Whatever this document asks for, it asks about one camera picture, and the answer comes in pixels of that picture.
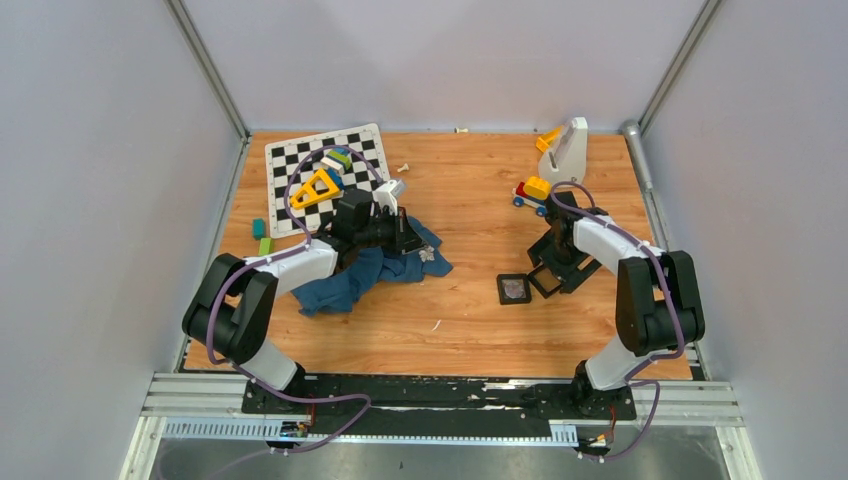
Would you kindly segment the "blue shirt garment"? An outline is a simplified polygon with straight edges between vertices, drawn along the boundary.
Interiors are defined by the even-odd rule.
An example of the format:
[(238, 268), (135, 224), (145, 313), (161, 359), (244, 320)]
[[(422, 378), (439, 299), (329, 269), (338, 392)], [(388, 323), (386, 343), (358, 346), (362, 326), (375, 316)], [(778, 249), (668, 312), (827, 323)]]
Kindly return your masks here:
[(453, 265), (439, 251), (441, 238), (417, 218), (410, 216), (408, 220), (432, 249), (427, 260), (421, 253), (396, 255), (385, 253), (380, 247), (363, 249), (341, 273), (293, 289), (291, 294), (300, 304), (299, 313), (307, 317), (351, 313), (354, 305), (379, 282), (420, 283), (425, 276), (448, 275)]

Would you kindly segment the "sparkly silver star brooch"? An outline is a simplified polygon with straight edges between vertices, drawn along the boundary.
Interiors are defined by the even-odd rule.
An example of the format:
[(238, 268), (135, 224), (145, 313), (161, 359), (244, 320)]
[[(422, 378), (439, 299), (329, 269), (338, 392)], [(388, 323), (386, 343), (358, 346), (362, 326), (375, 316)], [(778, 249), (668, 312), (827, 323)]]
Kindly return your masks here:
[(435, 249), (431, 246), (422, 248), (418, 254), (422, 262), (431, 262), (435, 260)]

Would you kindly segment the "black wire cube frame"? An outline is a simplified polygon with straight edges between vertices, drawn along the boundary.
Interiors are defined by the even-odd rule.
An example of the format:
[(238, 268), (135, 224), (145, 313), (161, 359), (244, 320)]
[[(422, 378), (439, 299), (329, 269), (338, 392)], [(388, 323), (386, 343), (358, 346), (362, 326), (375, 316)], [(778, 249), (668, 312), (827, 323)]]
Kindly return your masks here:
[(527, 278), (530, 285), (537, 290), (543, 299), (563, 292), (562, 280), (544, 264), (536, 266), (527, 274)]

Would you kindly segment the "black square frame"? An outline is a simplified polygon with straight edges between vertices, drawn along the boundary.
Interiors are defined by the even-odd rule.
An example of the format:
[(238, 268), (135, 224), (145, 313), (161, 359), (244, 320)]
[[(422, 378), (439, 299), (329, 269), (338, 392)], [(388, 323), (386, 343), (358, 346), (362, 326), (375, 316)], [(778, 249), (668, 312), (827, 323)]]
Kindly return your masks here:
[(528, 304), (532, 301), (532, 291), (526, 274), (499, 274), (496, 283), (501, 305)]

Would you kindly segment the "round metal brooch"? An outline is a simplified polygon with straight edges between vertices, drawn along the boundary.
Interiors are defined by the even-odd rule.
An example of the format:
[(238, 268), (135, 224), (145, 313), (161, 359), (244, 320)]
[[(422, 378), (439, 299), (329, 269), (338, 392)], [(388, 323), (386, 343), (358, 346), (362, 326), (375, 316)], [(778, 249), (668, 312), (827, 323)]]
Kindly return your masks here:
[(524, 298), (525, 288), (522, 280), (508, 279), (504, 282), (504, 292), (508, 298)]

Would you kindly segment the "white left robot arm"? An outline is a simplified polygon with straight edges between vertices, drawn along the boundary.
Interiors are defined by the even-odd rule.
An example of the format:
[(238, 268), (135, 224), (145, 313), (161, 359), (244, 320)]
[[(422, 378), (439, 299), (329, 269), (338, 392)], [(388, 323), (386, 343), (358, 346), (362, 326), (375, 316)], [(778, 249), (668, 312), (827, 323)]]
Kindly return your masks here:
[(267, 337), (276, 298), (342, 272), (362, 249), (406, 255), (427, 246), (394, 194), (348, 190), (302, 245), (258, 257), (217, 256), (187, 307), (182, 330), (212, 356), (269, 387), (268, 400), (279, 411), (296, 412), (307, 390), (296, 379), (300, 366)]

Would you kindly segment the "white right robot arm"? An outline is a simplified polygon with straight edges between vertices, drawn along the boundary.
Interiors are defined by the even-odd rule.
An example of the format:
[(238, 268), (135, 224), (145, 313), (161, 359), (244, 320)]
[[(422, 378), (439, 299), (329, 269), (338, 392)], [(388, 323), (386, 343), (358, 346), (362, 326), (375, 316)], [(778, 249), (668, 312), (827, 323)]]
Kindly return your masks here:
[(570, 192), (548, 196), (545, 220), (548, 230), (528, 250), (528, 281), (544, 297), (575, 292), (600, 268), (616, 278), (616, 333), (578, 365), (570, 392), (575, 411), (592, 418), (609, 407), (610, 391), (705, 335), (694, 260), (638, 239), (603, 209), (580, 208)]

